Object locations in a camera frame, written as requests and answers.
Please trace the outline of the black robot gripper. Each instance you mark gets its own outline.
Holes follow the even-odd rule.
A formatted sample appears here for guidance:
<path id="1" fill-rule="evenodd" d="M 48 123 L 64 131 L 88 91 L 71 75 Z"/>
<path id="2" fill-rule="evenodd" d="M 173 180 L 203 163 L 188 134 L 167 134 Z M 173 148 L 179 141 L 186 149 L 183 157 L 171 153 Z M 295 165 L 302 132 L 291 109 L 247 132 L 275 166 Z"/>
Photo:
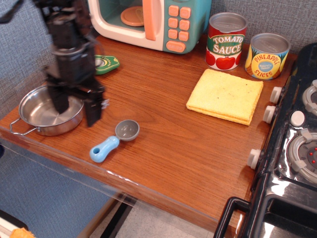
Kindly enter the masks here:
<path id="1" fill-rule="evenodd" d="M 68 96 L 84 101 L 86 121 L 92 127 L 100 118 L 102 109 L 108 106 L 103 99 L 105 88 L 95 79 L 95 46 L 85 42 L 70 49 L 51 45 L 56 63 L 45 66 L 48 93 L 59 114 L 69 108 Z"/>

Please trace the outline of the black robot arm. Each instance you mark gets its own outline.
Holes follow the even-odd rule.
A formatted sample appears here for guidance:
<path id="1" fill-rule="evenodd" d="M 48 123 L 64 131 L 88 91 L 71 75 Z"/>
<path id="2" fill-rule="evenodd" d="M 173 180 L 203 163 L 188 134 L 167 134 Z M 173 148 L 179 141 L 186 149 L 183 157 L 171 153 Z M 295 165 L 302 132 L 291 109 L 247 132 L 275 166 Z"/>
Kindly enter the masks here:
<path id="1" fill-rule="evenodd" d="M 75 96 L 88 126 L 101 119 L 105 88 L 96 80 L 96 40 L 84 0 L 3 0 L 0 3 L 0 113 L 45 80 L 59 113 Z"/>

